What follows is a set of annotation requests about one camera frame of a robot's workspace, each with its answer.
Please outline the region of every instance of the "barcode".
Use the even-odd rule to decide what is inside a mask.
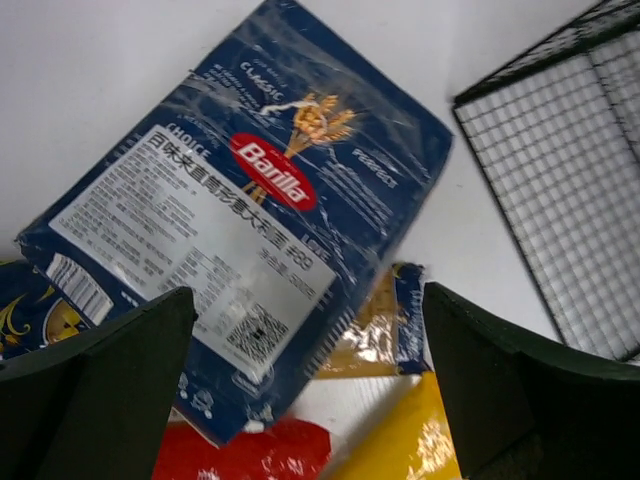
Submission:
[[[289,332],[281,321],[255,304],[227,337],[227,342],[251,360],[263,364]]]
[[[56,253],[47,268],[47,276],[95,325],[100,325],[113,302],[84,268]]]

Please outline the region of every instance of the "yellow package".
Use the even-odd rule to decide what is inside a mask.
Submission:
[[[461,478],[434,373],[422,377],[331,478]]]
[[[342,335],[317,378],[425,372],[422,273],[418,265],[395,264]]]

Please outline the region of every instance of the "red package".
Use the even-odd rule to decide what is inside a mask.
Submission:
[[[324,428],[283,418],[216,448],[187,424],[167,427],[152,480],[314,480],[329,462]]]

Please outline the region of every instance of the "blue package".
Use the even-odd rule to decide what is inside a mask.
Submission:
[[[26,260],[0,262],[0,358],[39,350],[87,328]]]
[[[175,406],[227,443],[322,365],[451,143],[303,7],[268,0],[17,242],[95,325],[194,288]]]

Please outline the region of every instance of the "qr code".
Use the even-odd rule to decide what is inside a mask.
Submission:
[[[289,328],[255,304],[227,337],[227,342],[263,364],[285,338]]]

